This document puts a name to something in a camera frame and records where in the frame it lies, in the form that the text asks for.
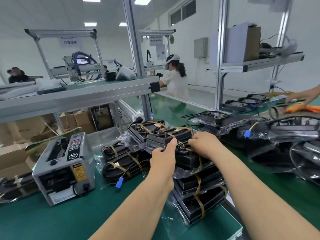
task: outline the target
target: gray wall-mounted box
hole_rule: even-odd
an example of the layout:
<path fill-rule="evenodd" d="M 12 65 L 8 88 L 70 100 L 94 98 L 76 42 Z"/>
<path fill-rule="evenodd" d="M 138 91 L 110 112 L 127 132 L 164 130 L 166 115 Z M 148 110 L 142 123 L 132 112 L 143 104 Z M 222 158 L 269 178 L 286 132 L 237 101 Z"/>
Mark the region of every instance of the gray wall-mounted box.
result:
<path fill-rule="evenodd" d="M 208 37 L 203 37 L 194 41 L 194 57 L 203 58 L 208 56 Z"/>

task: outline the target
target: white shirt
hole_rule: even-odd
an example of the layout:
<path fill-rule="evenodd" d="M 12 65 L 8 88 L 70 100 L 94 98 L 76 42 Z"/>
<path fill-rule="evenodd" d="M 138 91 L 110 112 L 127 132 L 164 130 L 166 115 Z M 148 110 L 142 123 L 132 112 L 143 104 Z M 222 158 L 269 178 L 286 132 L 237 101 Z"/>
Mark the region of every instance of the white shirt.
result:
<path fill-rule="evenodd" d="M 177 70 L 172 70 L 160 77 L 160 81 L 168 86 L 169 96 L 189 100 L 187 76 L 182 77 Z"/>

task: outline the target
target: orange cloth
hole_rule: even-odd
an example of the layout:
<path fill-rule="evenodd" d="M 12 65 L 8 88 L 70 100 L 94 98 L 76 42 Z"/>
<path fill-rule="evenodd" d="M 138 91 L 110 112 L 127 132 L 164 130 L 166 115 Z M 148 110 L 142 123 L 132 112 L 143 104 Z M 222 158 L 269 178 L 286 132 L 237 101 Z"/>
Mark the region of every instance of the orange cloth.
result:
<path fill-rule="evenodd" d="M 301 108 L 302 103 L 295 103 L 291 105 L 290 107 L 287 107 L 285 112 L 286 113 L 294 113 L 299 110 L 309 111 L 309 112 L 320 112 L 320 106 L 313 106 L 313 105 L 307 105 L 305 108 Z"/>

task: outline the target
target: window frame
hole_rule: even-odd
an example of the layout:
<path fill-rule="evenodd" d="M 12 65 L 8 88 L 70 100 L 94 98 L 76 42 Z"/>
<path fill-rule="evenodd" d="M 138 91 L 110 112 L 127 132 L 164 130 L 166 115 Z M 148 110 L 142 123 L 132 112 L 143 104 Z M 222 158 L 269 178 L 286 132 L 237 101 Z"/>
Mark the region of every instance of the window frame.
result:
<path fill-rule="evenodd" d="M 187 18 L 185 18 L 185 19 L 183 19 L 183 14 L 182 14 L 182 8 L 184 7 L 184 6 L 186 6 L 186 5 L 188 5 L 190 2 L 192 2 L 192 1 L 195 1 L 196 2 L 196 5 L 195 5 L 195 7 L 196 7 L 196 12 L 194 13 L 194 14 L 196 14 L 197 13 L 197 1 L 196 0 L 185 0 L 184 2 L 182 2 L 182 3 L 180 3 L 176 8 L 174 8 L 174 9 L 172 9 L 170 12 L 168 12 L 168 22 L 169 22 L 169 27 L 172 27 L 172 23 L 171 23 L 171 15 L 172 14 L 174 14 L 176 11 L 178 11 L 179 9 L 180 9 L 180 12 L 181 12 L 181 21 L 183 21 L 183 20 L 185 20 L 185 19 L 187 19 Z"/>

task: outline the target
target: logo on machine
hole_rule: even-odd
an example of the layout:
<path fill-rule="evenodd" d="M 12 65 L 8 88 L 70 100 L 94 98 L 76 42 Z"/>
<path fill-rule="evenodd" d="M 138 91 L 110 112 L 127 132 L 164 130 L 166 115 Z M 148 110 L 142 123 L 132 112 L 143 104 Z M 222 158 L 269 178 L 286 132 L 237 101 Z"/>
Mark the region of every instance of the logo on machine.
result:
<path fill-rule="evenodd" d="M 72 153 L 70 156 L 69 156 L 69 159 L 74 159 L 78 156 L 78 153 Z"/>

